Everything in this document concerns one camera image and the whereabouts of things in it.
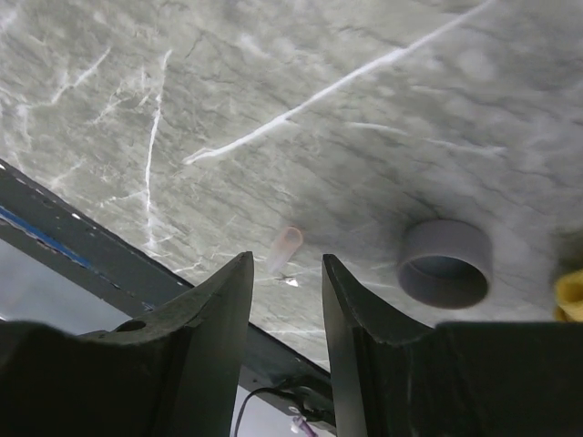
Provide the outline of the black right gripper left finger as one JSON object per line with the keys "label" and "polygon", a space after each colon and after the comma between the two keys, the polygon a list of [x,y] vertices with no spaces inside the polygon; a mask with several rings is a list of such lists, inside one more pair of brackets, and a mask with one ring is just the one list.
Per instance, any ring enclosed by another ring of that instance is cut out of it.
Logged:
{"label": "black right gripper left finger", "polygon": [[254,279],[243,252],[113,331],[1,326],[4,436],[226,436]]}

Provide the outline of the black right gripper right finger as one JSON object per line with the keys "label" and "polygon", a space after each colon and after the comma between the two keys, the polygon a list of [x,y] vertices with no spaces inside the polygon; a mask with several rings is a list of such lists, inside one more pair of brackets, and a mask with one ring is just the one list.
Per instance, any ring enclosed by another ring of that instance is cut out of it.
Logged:
{"label": "black right gripper right finger", "polygon": [[582,327],[413,320],[322,259],[341,436],[579,436]]}

